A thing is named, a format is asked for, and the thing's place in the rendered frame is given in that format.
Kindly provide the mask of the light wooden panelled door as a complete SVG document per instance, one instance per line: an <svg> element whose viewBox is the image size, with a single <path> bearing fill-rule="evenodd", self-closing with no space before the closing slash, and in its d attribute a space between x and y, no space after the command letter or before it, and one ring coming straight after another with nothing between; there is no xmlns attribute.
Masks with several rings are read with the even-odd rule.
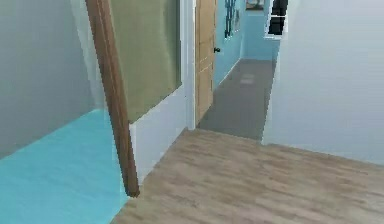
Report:
<svg viewBox="0 0 384 224"><path fill-rule="evenodd" d="M195 114L199 123L213 102L217 0L196 0Z"/></svg>

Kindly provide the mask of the framed wall picture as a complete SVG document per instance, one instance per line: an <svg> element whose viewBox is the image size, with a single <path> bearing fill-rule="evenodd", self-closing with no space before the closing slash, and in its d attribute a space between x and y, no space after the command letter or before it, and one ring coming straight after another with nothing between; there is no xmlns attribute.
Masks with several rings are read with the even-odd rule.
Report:
<svg viewBox="0 0 384 224"><path fill-rule="evenodd" d="M261 11L264 9L265 0L246 0L247 10Z"/></svg>

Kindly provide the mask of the dark wall decoration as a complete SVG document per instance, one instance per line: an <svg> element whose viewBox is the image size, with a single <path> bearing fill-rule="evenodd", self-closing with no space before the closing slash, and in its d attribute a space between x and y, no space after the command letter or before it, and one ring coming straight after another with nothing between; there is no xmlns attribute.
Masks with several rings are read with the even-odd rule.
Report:
<svg viewBox="0 0 384 224"><path fill-rule="evenodd" d="M234 23L236 0L225 0L225 31L224 38L227 39L232 36L232 28Z"/></svg>

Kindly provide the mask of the dark brown wooden door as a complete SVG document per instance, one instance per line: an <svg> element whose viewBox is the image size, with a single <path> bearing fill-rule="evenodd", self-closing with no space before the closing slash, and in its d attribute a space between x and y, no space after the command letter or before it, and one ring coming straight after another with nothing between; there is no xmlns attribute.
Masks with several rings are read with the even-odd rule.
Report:
<svg viewBox="0 0 384 224"><path fill-rule="evenodd" d="M124 190L138 197L140 188L129 130L126 98L115 45L109 0L85 0L97 62L113 129Z"/></svg>

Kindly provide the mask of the white framed dark window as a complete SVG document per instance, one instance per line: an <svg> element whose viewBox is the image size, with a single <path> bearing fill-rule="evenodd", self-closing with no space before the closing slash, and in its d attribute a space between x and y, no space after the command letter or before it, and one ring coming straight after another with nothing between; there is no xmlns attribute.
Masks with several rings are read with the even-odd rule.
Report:
<svg viewBox="0 0 384 224"><path fill-rule="evenodd" d="M266 37L279 39L287 18L288 0L272 0L267 20Z"/></svg>

